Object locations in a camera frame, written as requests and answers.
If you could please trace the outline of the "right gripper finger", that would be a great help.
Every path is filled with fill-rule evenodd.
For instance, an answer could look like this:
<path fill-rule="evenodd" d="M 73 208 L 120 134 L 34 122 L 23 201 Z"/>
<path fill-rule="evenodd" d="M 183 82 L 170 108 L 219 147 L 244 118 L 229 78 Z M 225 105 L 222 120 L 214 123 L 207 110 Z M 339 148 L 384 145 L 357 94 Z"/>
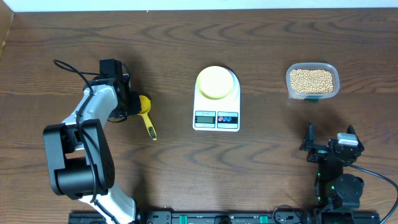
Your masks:
<path fill-rule="evenodd" d="M 305 137 L 303 138 L 303 141 L 300 145 L 300 149 L 311 149 L 314 147 L 314 127 L 313 123 L 309 122 L 308 124 L 308 129 L 306 132 Z"/>
<path fill-rule="evenodd" d="M 349 125 L 349 126 L 348 126 L 346 133 L 352 135 L 352 139 L 355 139 L 355 141 L 356 141 L 358 144 L 360 143 L 359 137 L 357 136 L 356 131 L 354 130 L 353 125 Z"/>

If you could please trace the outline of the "yellow measuring scoop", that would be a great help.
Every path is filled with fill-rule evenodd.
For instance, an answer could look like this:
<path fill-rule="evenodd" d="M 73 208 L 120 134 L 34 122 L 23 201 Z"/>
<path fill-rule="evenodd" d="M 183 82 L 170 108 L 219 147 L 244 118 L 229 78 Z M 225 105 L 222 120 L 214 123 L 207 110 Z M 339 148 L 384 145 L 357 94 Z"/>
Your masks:
<path fill-rule="evenodd" d="M 146 130 L 150 136 L 150 138 L 154 141 L 157 140 L 157 133 L 155 131 L 154 125 L 149 118 L 149 111 L 151 109 L 151 101 L 148 97 L 144 95 L 139 96 L 140 103 L 141 103 L 141 110 L 139 115 L 143 118 L 144 124 L 146 126 Z"/>

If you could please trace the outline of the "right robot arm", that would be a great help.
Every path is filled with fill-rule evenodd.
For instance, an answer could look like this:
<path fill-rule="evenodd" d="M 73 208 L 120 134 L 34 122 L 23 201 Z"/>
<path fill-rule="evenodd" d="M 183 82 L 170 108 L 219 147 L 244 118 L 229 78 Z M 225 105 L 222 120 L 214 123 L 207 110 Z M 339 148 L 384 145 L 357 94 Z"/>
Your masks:
<path fill-rule="evenodd" d="M 350 211 L 360 207 L 364 181 L 352 174 L 344 173 L 345 166 L 356 162 L 364 151 L 353 126 L 345 133 L 338 133 L 326 145 L 315 143 L 315 128 L 308 124 L 306 135 L 299 147 L 307 151 L 307 162 L 318 164 L 314 192 L 320 208 L 330 211 Z"/>

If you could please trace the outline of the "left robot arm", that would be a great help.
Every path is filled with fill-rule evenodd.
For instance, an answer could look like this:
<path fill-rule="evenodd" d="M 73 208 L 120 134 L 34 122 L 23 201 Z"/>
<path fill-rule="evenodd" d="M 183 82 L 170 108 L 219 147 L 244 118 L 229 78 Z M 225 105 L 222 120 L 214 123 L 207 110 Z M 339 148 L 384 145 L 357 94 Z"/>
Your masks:
<path fill-rule="evenodd" d="M 87 82 L 74 112 L 43 131 L 50 185 L 56 195 L 79 200 L 106 223 L 141 223 L 136 201 L 115 181 L 116 171 L 104 133 L 109 118 L 126 118 L 139 108 L 127 76 Z"/>

